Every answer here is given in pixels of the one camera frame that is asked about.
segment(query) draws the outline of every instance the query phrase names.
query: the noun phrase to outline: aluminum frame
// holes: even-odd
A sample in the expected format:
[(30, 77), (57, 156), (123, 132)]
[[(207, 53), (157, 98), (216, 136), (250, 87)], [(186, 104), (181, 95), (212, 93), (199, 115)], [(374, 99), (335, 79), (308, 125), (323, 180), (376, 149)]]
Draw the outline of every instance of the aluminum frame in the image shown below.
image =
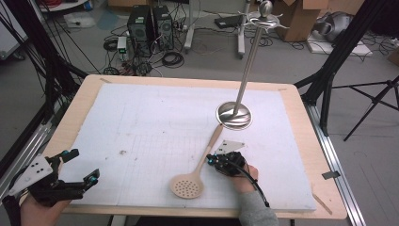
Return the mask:
[(341, 176), (335, 178), (335, 184), (340, 191), (341, 197), (343, 198), (343, 204), (345, 205), (346, 212), (352, 222), (353, 226), (365, 226), (363, 215), (360, 212), (358, 203), (356, 202), (355, 196), (350, 188), (350, 185), (346, 179), (343, 167), (340, 160), (335, 152), (332, 145), (331, 139), (323, 133), (323, 129), (319, 124), (320, 113), (317, 106), (308, 105), (304, 103), (305, 108), (308, 112), (309, 118), (311, 119), (311, 124), (313, 126), (314, 132), (319, 139), (320, 145), (323, 149), (326, 161), (328, 162), (331, 171), (338, 171)]
[[(60, 104), (55, 104), (55, 112), (60, 109)], [(32, 159), (38, 154), (41, 145), (43, 145), (44, 140), (49, 136), (55, 128), (52, 124), (52, 119), (54, 116), (50, 118), (45, 124), (41, 124), (32, 134), (30, 139), (24, 145), (24, 148), (21, 150), (20, 154), (14, 159), (11, 166), (8, 168), (7, 172), (1, 178), (0, 181), (0, 198), (3, 199), (8, 194), (8, 185), (11, 182), (12, 178), (21, 170), (23, 167), (28, 165)]]

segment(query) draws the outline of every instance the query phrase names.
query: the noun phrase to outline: human hand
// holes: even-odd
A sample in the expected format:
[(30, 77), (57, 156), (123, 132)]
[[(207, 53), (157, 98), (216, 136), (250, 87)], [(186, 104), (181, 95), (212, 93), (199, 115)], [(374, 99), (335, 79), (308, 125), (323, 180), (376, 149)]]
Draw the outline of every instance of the human hand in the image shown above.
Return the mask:
[[(258, 169), (254, 168), (251, 165), (244, 166), (243, 169), (249, 172), (249, 175), (253, 179), (258, 180)], [(255, 191), (255, 187), (250, 182), (250, 180), (245, 175), (243, 175), (243, 173), (240, 173), (238, 176), (231, 177), (231, 181), (235, 189), (239, 193), (248, 193)]]
[(54, 226), (61, 215), (62, 210), (71, 201), (57, 202), (53, 207), (43, 206), (36, 202), (35, 198), (28, 195), (21, 205), (22, 226)]

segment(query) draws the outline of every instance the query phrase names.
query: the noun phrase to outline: sleeve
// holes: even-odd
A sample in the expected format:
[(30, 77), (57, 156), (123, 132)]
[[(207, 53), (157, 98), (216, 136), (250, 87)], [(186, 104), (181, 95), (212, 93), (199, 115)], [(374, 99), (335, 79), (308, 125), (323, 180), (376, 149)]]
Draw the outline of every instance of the sleeve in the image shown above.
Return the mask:
[(257, 191), (240, 194), (241, 213), (239, 216), (243, 226), (278, 226), (279, 220), (271, 208), (264, 205)]

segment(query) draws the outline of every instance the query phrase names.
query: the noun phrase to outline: wooden spoon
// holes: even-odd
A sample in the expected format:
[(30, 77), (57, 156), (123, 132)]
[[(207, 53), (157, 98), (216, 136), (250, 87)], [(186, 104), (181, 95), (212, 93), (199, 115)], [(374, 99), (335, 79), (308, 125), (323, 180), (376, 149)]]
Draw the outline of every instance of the wooden spoon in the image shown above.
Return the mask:
[(206, 161), (206, 155), (211, 151), (216, 140), (222, 133), (222, 130), (223, 125), (219, 124), (215, 129), (211, 140), (209, 140), (208, 146), (206, 146), (205, 152), (203, 153), (199, 164), (193, 172), (188, 174), (180, 174), (171, 179), (169, 187), (170, 190), (175, 193), (175, 195), (184, 199), (194, 199), (202, 193), (204, 186), (202, 180), (200, 179), (200, 170), (203, 163)]

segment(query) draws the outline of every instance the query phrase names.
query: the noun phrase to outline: desk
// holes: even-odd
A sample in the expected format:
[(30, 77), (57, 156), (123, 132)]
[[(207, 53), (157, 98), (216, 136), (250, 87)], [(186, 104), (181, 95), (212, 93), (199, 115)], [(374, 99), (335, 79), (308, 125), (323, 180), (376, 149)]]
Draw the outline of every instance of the desk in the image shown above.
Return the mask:
[[(238, 89), (239, 82), (194, 80), (175, 78), (124, 77), (109, 75), (91, 75), (85, 79), (72, 104), (56, 129), (44, 154), (53, 156), (62, 150), (69, 150), (77, 137), (98, 90), (104, 83), (138, 84), (148, 86), (179, 86), (202, 88)], [(286, 107), (289, 121), (295, 135), (297, 147), (311, 182), (317, 210), (307, 213), (277, 212), (279, 218), (346, 218), (346, 211), (338, 188), (332, 179), (325, 180), (322, 173), (329, 171), (326, 159), (311, 126), (310, 119), (293, 85), (248, 83), (247, 89), (279, 91)], [(238, 211), (226, 209), (199, 208), (155, 208), (129, 206), (71, 205), (66, 213), (139, 215), (139, 216), (179, 216), (179, 217), (215, 217), (236, 218)]]

